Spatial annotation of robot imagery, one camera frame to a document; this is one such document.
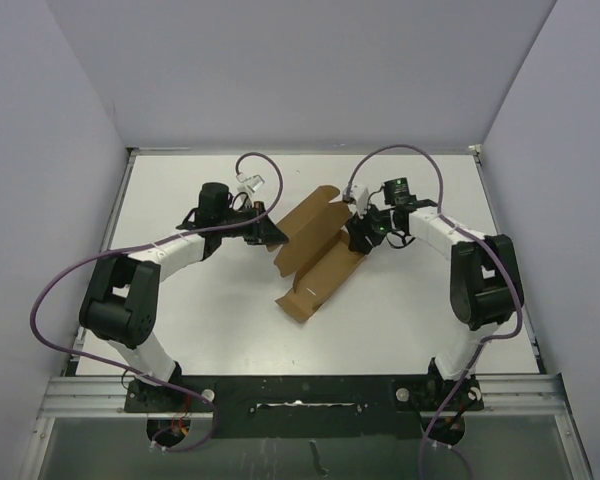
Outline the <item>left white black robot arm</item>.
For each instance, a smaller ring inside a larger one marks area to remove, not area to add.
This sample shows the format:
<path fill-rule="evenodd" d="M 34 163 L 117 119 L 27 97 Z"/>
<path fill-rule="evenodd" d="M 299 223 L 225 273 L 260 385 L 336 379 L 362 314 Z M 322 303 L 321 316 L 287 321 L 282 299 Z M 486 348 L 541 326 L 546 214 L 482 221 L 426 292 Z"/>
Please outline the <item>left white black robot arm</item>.
<path fill-rule="evenodd" d="M 160 284 L 180 270 L 208 259 L 225 238 L 249 245 L 280 246 L 289 241 L 261 201 L 239 209 L 223 183 L 201 187 L 198 205 L 173 232 L 175 238 L 131 254 L 99 259 L 79 311 L 80 325 L 112 346 L 141 382 L 149 401 L 162 411 L 183 398 L 181 368 L 153 333 Z"/>

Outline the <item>brown cardboard box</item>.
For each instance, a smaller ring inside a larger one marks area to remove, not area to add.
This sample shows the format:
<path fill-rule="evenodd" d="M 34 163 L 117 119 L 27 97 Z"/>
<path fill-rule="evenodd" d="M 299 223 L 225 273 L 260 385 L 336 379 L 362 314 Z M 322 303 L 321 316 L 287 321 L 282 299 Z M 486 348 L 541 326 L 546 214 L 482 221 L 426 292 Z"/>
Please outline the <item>brown cardboard box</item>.
<path fill-rule="evenodd" d="M 281 277 L 294 277 L 276 304 L 302 324 L 313 316 L 365 260 L 349 249 L 344 229 L 351 213 L 340 190 L 321 185 L 278 223 L 288 237 L 274 260 Z"/>

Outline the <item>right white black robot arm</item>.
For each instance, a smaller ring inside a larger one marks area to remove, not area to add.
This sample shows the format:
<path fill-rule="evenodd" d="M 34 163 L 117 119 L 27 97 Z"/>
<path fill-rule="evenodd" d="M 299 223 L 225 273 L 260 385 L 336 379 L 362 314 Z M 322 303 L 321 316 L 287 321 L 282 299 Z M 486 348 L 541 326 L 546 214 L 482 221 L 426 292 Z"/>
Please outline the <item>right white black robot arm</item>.
<path fill-rule="evenodd" d="M 450 264 L 449 300 L 464 332 L 430 361 L 424 398 L 444 409 L 467 390 L 475 356 L 496 335 L 499 326 L 521 311 L 524 293 L 510 237 L 487 235 L 445 217 L 431 199 L 410 192 L 406 178 L 384 182 L 379 188 L 385 207 L 372 203 L 367 187 L 349 183 L 343 201 L 355 208 L 346 221 L 349 250 L 369 254 L 392 236 L 401 250 L 415 241 L 440 253 Z"/>

